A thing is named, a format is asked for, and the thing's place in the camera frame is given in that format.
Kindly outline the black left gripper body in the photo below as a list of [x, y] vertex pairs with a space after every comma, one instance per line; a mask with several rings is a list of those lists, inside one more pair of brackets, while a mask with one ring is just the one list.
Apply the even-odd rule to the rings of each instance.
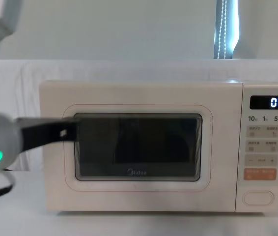
[[76, 118], [17, 118], [22, 151], [56, 142], [75, 142], [80, 121]]

